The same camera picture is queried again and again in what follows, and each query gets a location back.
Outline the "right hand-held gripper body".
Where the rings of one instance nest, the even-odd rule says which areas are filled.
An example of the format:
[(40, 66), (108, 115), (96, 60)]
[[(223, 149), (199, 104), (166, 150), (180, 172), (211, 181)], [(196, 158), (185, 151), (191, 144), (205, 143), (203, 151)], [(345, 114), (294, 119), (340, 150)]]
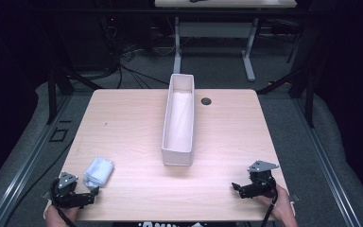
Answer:
[(241, 191), (246, 191), (249, 198), (265, 196), (273, 198), (276, 195), (276, 181), (271, 170), (279, 166), (273, 163), (257, 160), (248, 167), (251, 184), (242, 186)]

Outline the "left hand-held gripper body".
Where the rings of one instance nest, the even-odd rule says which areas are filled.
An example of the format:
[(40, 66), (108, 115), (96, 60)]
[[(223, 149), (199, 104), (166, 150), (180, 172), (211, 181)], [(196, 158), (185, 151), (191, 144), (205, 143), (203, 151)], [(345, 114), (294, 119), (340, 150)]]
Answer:
[(73, 208), (82, 205), (82, 197), (92, 195), (88, 193), (77, 194), (75, 192), (78, 184), (78, 176), (62, 172), (61, 175), (53, 182), (50, 189), (50, 198), (59, 208)]

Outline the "white cloth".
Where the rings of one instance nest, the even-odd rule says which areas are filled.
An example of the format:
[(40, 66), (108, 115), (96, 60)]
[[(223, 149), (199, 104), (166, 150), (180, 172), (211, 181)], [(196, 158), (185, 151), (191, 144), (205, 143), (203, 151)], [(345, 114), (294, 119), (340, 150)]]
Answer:
[(114, 164), (102, 157), (96, 157), (84, 172), (84, 184), (89, 188), (96, 188), (106, 184)]

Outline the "person's left hand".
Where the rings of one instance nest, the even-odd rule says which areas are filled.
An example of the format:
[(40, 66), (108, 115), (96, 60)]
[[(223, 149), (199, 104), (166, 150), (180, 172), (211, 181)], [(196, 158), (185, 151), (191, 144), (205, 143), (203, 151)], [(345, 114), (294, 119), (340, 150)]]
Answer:
[[(78, 208), (62, 208), (63, 214), (72, 222), (76, 220)], [(55, 208), (52, 202), (45, 208), (43, 217), (45, 219), (46, 227), (70, 227), (66, 221), (60, 216), (60, 213)]]

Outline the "person's right hand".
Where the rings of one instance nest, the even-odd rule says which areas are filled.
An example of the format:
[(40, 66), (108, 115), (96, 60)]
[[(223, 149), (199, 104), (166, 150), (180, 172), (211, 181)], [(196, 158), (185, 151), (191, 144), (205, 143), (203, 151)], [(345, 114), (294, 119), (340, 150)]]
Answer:
[(271, 214), (282, 222), (284, 227), (299, 227), (290, 203), (287, 191), (276, 185), (278, 199), (274, 204)]

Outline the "long white box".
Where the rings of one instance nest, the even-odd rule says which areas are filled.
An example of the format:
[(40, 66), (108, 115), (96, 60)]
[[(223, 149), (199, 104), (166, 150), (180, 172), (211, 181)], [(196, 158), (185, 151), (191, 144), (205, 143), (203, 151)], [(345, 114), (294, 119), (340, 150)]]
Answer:
[(163, 162), (190, 166), (194, 158), (195, 81), (193, 75), (172, 74), (164, 115)]

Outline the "black metal stand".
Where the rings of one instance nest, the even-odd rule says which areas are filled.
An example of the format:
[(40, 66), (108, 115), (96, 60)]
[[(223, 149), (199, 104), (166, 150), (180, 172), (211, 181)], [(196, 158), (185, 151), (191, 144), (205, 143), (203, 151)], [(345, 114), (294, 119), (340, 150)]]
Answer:
[(65, 96), (71, 96), (75, 89), (71, 84), (70, 79), (75, 79), (93, 90), (101, 89), (101, 86), (91, 82), (76, 72), (55, 20), (51, 17), (46, 17), (45, 19), (42, 19), (41, 24), (44, 36), (48, 41), (49, 59), (51, 62), (48, 78), (49, 116), (47, 120), (47, 124), (50, 125), (58, 114), (57, 88), (59, 88)]
[(288, 95), (291, 98), (301, 98), (304, 96), (304, 119), (311, 128), (314, 127), (314, 58), (319, 35), (320, 22), (315, 18), (305, 18), (302, 24), (302, 33), (296, 50), (293, 52), (293, 64), (290, 72), (257, 92), (258, 95), (265, 95), (286, 82), (291, 82), (292, 86), (288, 90)]

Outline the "black power strip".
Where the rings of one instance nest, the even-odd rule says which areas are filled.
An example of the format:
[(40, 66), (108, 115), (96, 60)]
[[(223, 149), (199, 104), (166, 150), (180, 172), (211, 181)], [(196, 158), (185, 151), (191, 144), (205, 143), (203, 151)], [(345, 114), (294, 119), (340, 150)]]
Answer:
[(115, 72), (117, 70), (117, 59), (116, 59), (116, 47), (113, 41), (113, 33), (112, 29), (108, 25), (107, 17), (100, 16), (99, 21), (102, 28), (102, 33), (104, 36), (105, 44), (108, 48), (108, 52), (111, 59), (111, 72)]

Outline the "white desk with metal legs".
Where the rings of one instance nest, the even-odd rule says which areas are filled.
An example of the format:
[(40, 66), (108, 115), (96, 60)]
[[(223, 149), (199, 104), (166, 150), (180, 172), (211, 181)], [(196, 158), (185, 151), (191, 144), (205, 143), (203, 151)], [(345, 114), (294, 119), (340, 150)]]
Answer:
[[(294, 9), (296, 0), (154, 0), (161, 9), (252, 9), (264, 12), (266, 9)], [(248, 81), (255, 81), (251, 66), (251, 50), (257, 30), (258, 18), (251, 22), (185, 22), (175, 17), (174, 41), (175, 60), (173, 72), (180, 73), (182, 67), (181, 37), (186, 38), (240, 38), (247, 45), (241, 51)]]

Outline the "grey aluminium rail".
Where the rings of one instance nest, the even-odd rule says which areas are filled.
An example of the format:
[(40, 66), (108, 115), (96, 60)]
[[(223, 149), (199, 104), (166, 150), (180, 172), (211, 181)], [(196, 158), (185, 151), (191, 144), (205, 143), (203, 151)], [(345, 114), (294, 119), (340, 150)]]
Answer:
[(25, 190), (26, 183), (48, 143), (48, 138), (55, 130), (58, 117), (70, 100), (70, 96), (59, 97), (57, 112), (47, 124), (44, 117), (45, 113), (49, 113), (48, 99), (41, 99), (31, 121), (0, 169), (0, 226), (9, 219), (9, 213)]
[(347, 227), (362, 227), (358, 216), (356, 215), (352, 204), (350, 203), (346, 191), (344, 190), (340, 180), (337, 177), (335, 169), (330, 162), (326, 150), (318, 137), (315, 128), (312, 128), (307, 122), (304, 114), (304, 106), (299, 99), (292, 99), (293, 105), (296, 108), (298, 115), (307, 131), (310, 140), (315, 148), (315, 155), (317, 156), (322, 174), (331, 190), (337, 207), (346, 223)]

